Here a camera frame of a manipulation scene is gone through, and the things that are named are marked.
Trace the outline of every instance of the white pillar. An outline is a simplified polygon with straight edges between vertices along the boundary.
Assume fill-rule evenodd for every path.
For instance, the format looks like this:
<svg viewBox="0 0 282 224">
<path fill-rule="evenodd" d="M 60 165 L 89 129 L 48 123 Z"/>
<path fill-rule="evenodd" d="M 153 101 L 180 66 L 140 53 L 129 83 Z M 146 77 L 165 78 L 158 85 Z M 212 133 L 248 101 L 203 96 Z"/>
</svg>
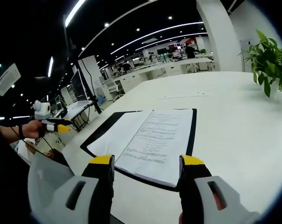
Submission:
<svg viewBox="0 0 282 224">
<path fill-rule="evenodd" d="M 205 44 L 201 36 L 196 37 L 196 42 L 197 42 L 198 50 L 205 49 Z"/>
<path fill-rule="evenodd" d="M 86 58 L 83 59 L 83 61 L 84 61 L 84 64 L 85 64 L 87 70 L 89 71 L 89 73 L 92 76 L 92 84 L 93 84 L 94 89 L 101 87 L 99 77 L 102 76 L 102 74 L 100 73 L 100 70 L 99 70 L 98 64 L 96 62 L 95 56 L 92 55 L 92 56 L 86 57 Z M 81 67 L 81 70 L 83 72 L 83 75 L 86 79 L 86 82 L 87 82 L 91 92 L 94 94 L 94 92 L 92 90 L 90 75 L 86 71 L 82 61 L 79 60 L 78 62 L 79 62 L 79 65 Z"/>
<path fill-rule="evenodd" d="M 242 71 L 240 43 L 227 11 L 220 0 L 197 0 L 197 10 L 204 22 L 217 71 Z"/>
<path fill-rule="evenodd" d="M 108 67 L 105 68 L 105 70 L 106 70 L 106 73 L 108 75 L 108 78 L 111 78 L 112 74 L 113 74 L 111 67 L 108 66 Z"/>
<path fill-rule="evenodd" d="M 66 102 L 67 105 L 71 105 L 73 103 L 70 93 L 68 92 L 66 87 L 61 89 L 61 94 Z"/>
</svg>

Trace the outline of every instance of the black strap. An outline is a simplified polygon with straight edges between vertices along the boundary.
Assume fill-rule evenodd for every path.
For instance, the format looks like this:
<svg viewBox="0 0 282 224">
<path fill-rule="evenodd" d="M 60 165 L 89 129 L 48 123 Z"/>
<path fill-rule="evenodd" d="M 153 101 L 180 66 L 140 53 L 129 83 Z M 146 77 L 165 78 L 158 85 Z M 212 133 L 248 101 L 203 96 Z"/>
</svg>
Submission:
<svg viewBox="0 0 282 224">
<path fill-rule="evenodd" d="M 20 137 L 20 139 L 25 139 L 25 136 L 24 136 L 24 134 L 23 134 L 22 125 L 19 126 L 19 137 Z"/>
</svg>

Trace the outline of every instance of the black ceiling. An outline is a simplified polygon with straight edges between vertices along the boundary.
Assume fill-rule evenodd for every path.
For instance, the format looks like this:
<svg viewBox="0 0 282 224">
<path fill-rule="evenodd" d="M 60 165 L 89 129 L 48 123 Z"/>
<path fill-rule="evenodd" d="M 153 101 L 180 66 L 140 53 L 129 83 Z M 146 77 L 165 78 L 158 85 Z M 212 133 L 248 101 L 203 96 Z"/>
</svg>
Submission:
<svg viewBox="0 0 282 224">
<path fill-rule="evenodd" d="M 78 0 L 30 0 L 0 1 L 0 75 L 12 63 L 16 63 L 21 79 L 16 87 L 0 97 L 0 116 L 33 114 L 30 102 L 41 99 L 51 91 L 69 83 L 70 76 L 61 70 L 54 72 L 57 82 L 47 89 L 33 86 L 33 77 L 47 76 L 49 59 L 60 53 L 63 33 L 58 29 L 63 15 L 68 15 Z M 104 28 L 105 22 L 112 22 L 125 12 L 148 0 L 86 0 L 67 28 L 67 35 L 78 47 L 85 47 L 89 41 Z M 233 0 L 222 0 L 226 9 Z M 242 0 L 237 1 L 236 8 Z M 99 67 L 113 64 L 116 56 L 132 55 L 142 46 L 142 41 L 156 37 L 162 39 L 205 32 L 202 24 L 190 25 L 163 31 L 142 39 L 110 55 L 111 52 L 141 36 L 154 31 L 190 22 L 201 21 L 195 0 L 158 0 L 135 10 L 115 24 L 108 27 L 82 54 L 80 58 L 99 55 Z"/>
</svg>

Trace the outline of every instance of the cable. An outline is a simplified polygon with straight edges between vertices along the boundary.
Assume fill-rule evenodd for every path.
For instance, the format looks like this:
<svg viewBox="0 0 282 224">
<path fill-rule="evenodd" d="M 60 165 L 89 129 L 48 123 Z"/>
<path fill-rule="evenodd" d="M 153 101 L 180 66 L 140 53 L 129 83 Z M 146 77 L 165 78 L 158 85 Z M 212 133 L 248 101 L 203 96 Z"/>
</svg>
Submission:
<svg viewBox="0 0 282 224">
<path fill-rule="evenodd" d="M 93 94 L 95 95 L 95 91 L 94 91 L 94 87 L 93 87 L 93 83 L 92 83 L 92 77 L 91 77 L 91 74 L 90 74 L 90 72 L 87 70 L 87 68 L 86 68 L 86 66 L 85 66 L 84 61 L 83 61 L 83 60 L 81 60 L 81 62 L 83 63 L 85 70 L 86 70 L 86 71 L 88 72 L 88 74 L 90 75 L 91 86 L 92 86 Z"/>
<path fill-rule="evenodd" d="M 11 128 L 11 130 L 13 130 L 13 132 L 16 134 L 16 136 L 18 136 L 19 139 L 21 139 L 20 136 L 18 135 L 18 133 L 17 133 L 12 127 L 10 127 L 10 128 Z M 37 151 L 38 153 L 42 154 L 42 153 L 41 153 L 40 151 L 38 151 L 36 148 L 34 148 L 33 146 L 31 146 L 31 145 L 29 145 L 27 142 L 25 142 L 24 139 L 21 139 L 21 140 L 25 143 L 25 145 L 29 146 L 30 148 L 34 149 L 34 150 Z"/>
<path fill-rule="evenodd" d="M 46 141 L 46 139 L 45 139 L 44 137 L 42 137 L 42 139 L 45 140 L 45 142 L 49 145 L 49 147 L 50 147 L 51 149 L 53 149 L 52 146 L 48 143 L 48 141 Z"/>
</svg>

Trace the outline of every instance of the human hand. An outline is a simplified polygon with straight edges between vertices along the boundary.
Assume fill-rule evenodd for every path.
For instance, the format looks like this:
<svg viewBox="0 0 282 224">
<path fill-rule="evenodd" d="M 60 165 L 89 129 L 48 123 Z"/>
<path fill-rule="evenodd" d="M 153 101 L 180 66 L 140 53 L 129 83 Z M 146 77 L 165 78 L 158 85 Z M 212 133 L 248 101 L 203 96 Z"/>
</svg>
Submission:
<svg viewBox="0 0 282 224">
<path fill-rule="evenodd" d="M 42 123 L 39 120 L 32 120 L 22 126 L 23 135 L 25 138 L 39 138 L 39 128 L 42 128 Z"/>
</svg>

